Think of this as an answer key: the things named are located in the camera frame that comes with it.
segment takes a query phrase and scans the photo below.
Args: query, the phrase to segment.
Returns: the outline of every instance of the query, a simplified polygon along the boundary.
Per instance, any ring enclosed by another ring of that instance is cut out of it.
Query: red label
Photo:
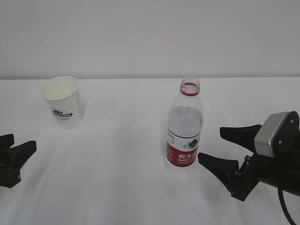
[[[198,147],[192,151],[180,151],[167,142],[167,159],[176,166],[189,166],[196,160],[197,149]]]

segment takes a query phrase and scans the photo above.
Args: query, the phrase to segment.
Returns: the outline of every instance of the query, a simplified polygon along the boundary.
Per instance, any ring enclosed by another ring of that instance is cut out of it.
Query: cup logo
[[[68,120],[73,116],[73,113],[67,113],[65,110],[52,108],[51,111],[58,120]]]

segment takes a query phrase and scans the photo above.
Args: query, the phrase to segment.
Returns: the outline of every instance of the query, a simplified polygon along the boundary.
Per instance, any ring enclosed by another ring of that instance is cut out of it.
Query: white wall
[[[0,78],[299,74],[299,0],[0,1]]]

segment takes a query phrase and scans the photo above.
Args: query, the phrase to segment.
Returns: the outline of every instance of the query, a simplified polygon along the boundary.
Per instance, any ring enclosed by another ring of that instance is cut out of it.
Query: bottle label
[[[200,133],[194,137],[184,138],[168,130],[167,159],[176,166],[192,165],[197,156]]]

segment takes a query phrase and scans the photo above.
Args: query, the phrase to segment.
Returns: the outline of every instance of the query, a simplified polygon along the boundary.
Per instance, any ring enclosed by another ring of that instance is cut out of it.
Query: black cable
[[[289,214],[289,211],[287,210],[287,207],[286,207],[286,204],[285,204],[285,199],[283,198],[282,186],[279,185],[279,184],[278,184],[278,197],[279,197],[279,201],[280,201],[282,211],[285,214],[285,217],[286,217],[287,221],[289,221],[289,223],[291,225],[296,225],[296,223],[293,221],[291,215]]]

